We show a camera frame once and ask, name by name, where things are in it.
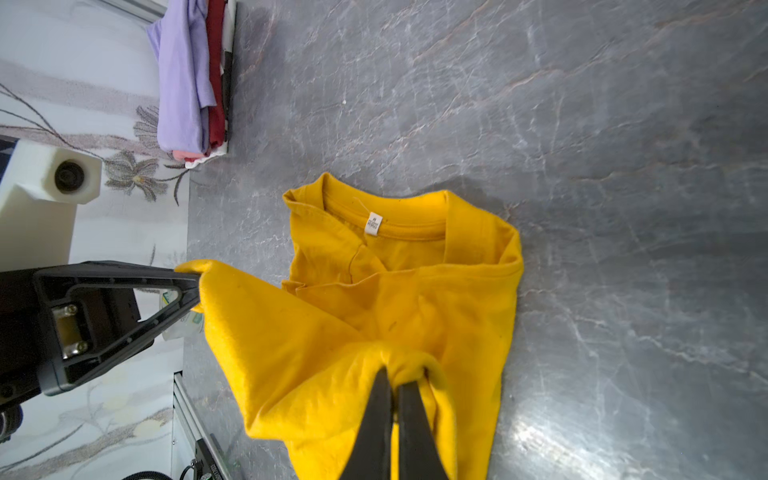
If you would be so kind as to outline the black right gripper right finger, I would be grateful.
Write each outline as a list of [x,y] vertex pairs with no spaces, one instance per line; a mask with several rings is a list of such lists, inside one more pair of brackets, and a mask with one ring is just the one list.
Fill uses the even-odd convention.
[[398,474],[400,480],[447,480],[418,384],[398,388]]

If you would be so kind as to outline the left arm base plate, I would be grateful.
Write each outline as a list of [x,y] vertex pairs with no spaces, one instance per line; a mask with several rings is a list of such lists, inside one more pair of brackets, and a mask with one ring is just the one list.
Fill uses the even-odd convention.
[[231,480],[232,476],[226,471],[205,439],[195,442],[194,457],[186,465],[178,477],[179,480]]

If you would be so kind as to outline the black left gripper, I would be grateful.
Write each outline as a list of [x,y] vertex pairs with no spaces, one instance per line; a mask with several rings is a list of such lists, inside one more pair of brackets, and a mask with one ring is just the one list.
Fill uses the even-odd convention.
[[[71,391],[147,349],[199,304],[199,283],[196,273],[117,261],[2,272],[1,410]],[[175,297],[142,319],[138,290]]]

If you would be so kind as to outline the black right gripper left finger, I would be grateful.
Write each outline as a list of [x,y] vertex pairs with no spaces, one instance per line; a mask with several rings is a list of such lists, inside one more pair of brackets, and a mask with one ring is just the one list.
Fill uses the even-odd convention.
[[390,480],[393,392],[381,368],[374,379],[352,452],[340,480]]

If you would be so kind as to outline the yellow t shirt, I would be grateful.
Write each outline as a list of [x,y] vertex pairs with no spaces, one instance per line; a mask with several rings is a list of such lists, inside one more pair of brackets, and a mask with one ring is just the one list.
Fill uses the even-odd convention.
[[416,383],[451,479],[488,473],[524,271],[518,231],[448,191],[382,198],[329,174],[284,194],[281,286],[214,260],[206,341],[246,434],[282,442],[298,477],[336,479],[376,374]]

